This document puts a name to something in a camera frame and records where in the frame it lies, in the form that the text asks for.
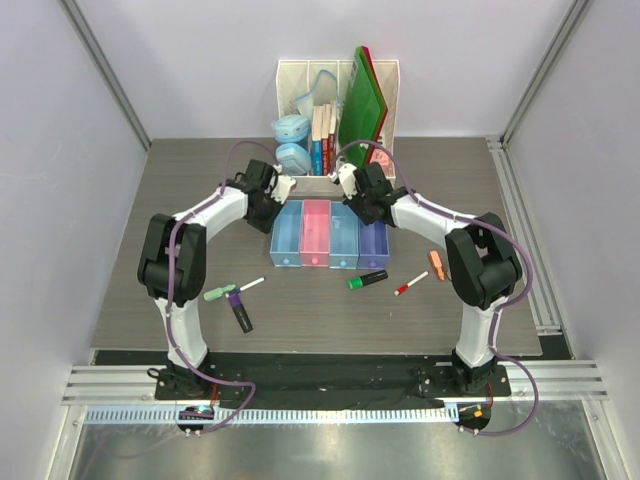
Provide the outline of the pink drawer bin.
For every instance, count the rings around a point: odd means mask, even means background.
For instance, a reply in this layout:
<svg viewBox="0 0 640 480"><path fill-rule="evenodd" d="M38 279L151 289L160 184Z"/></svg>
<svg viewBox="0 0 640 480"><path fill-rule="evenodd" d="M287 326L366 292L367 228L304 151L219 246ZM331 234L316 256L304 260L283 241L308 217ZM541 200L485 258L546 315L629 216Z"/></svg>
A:
<svg viewBox="0 0 640 480"><path fill-rule="evenodd" d="M300 258L305 267L329 265L330 209L329 200L303 201Z"/></svg>

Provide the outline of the light green mini highlighter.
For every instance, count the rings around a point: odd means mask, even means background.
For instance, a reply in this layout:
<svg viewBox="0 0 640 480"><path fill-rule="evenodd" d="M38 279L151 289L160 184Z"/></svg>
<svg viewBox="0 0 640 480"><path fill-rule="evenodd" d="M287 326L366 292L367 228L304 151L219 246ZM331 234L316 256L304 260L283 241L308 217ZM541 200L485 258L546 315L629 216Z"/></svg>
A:
<svg viewBox="0 0 640 480"><path fill-rule="evenodd" d="M211 302L213 300L216 300L218 298L224 297L225 295L231 293L232 291L234 291L237 288L237 286L235 284L228 284L222 287L216 287L212 290L206 291L203 294L203 299L206 302Z"/></svg>

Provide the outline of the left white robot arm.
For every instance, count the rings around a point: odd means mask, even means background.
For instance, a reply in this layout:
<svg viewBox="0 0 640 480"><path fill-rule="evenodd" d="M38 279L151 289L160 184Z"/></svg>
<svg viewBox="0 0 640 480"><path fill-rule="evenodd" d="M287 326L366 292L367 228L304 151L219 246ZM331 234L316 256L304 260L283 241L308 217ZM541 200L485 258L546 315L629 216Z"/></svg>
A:
<svg viewBox="0 0 640 480"><path fill-rule="evenodd" d="M245 171L223 181L196 205L150 219L137 279L160 311L168 342L166 366L147 371L156 380L158 399L201 399L215 383L198 303L208 242L240 220L271 232L295 188L296 180L280 167L252 159Z"/></svg>

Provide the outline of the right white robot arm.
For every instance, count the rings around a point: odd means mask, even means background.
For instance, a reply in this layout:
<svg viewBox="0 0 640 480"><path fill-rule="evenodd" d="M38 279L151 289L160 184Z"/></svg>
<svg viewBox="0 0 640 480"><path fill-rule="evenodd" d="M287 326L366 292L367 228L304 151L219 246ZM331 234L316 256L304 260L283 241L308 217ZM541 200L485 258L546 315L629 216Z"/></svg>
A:
<svg viewBox="0 0 640 480"><path fill-rule="evenodd" d="M501 218L458 213L406 187L395 189L377 163L360 168L345 163L335 182L342 188L344 204L364 224L380 222L408 230L445 250L448 278L463 304L451 380L462 394L484 391L496 370L502 309L522 278L513 239Z"/></svg>

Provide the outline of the orange mini highlighter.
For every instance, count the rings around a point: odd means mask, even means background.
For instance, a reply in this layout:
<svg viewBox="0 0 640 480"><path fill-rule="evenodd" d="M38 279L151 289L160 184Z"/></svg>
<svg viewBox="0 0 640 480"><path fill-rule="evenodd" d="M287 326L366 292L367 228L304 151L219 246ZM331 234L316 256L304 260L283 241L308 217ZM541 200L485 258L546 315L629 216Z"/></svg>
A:
<svg viewBox="0 0 640 480"><path fill-rule="evenodd" d="M428 258L437 278L440 281L446 281L446 269L439 252L436 250L431 250L428 254Z"/></svg>

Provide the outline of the green black highlighter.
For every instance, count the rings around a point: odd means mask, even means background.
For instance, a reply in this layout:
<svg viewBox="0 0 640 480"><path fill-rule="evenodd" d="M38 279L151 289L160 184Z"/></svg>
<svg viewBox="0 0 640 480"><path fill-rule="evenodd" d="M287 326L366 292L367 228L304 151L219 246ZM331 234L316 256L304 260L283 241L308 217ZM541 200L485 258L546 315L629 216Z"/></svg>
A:
<svg viewBox="0 0 640 480"><path fill-rule="evenodd" d="M388 272L386 270L378 270L350 279L348 281L348 287L350 290L357 290L384 281L387 278Z"/></svg>

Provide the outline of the blue drawer bin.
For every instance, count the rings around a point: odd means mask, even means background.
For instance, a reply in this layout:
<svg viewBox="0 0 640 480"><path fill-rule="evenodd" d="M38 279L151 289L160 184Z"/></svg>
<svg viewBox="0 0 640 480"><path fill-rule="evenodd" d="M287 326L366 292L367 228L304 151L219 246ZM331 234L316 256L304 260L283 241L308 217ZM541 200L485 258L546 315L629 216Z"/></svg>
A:
<svg viewBox="0 0 640 480"><path fill-rule="evenodd" d="M273 225L269 253L275 267L301 266L302 200L287 201Z"/></svg>
<svg viewBox="0 0 640 480"><path fill-rule="evenodd" d="M330 269L355 269L359 259L359 219L340 202L330 206Z"/></svg>

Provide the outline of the purple black highlighter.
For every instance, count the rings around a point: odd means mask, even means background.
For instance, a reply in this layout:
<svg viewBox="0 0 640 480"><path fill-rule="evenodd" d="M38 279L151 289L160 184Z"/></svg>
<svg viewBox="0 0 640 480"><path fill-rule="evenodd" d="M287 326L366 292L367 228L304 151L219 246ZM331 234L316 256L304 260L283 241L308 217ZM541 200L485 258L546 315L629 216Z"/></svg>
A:
<svg viewBox="0 0 640 480"><path fill-rule="evenodd" d="M242 303L240 293L237 290L234 290L228 293L226 297L241 330L245 334L250 333L253 330L253 325L244 304Z"/></svg>

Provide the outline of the purple drawer bin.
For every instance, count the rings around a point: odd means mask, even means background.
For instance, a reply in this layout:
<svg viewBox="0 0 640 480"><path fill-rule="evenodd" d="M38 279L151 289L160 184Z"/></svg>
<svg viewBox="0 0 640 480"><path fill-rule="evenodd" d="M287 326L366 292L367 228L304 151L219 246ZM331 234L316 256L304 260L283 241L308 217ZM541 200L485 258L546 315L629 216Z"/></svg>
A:
<svg viewBox="0 0 640 480"><path fill-rule="evenodd" d="M381 222L359 222L359 258L357 269L383 270L390 258L387 226Z"/></svg>

